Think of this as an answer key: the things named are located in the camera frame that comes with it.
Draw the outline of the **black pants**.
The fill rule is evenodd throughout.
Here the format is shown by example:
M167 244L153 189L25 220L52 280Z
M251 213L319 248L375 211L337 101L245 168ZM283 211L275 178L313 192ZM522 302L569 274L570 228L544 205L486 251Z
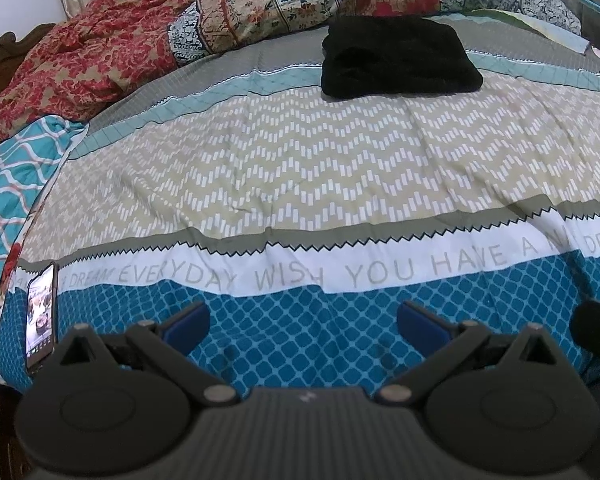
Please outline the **black pants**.
M418 16L340 16L323 40L326 96L474 92L483 78L451 26Z

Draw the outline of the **smartphone with lit screen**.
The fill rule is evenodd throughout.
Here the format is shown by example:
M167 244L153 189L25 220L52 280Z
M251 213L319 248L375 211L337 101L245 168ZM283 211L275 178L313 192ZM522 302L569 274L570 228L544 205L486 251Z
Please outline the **smartphone with lit screen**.
M26 316L26 369L33 374L56 346L58 269L51 263L29 283Z

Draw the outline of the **patterned bedsheet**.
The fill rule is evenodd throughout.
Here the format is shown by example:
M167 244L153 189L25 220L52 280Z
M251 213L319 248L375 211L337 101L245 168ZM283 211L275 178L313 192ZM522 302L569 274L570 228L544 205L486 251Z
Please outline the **patterned bedsheet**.
M56 330L208 304L193 358L238 390L377 389L422 355L414 300L500 333L544 325L579 370L572 310L600 300L600 56L447 15L480 70L455 96L337 101L326 29L145 84L96 117L35 200L0 285L0 381L23 390L27 292L57 264Z

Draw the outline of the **teal lattice pillow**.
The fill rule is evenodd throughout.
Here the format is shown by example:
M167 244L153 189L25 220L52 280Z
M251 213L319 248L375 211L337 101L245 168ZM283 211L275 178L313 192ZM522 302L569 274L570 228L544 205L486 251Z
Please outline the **teal lattice pillow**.
M88 125L50 115L0 144L0 281L35 200L87 131Z

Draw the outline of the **red floral patchwork quilt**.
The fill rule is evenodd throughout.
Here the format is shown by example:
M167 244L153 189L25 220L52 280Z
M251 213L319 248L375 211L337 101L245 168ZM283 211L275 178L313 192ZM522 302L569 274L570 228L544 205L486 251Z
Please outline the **red floral patchwork quilt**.
M0 143L47 115L87 122L178 66L338 15L482 9L581 29L562 0L92 0L28 52L0 94Z

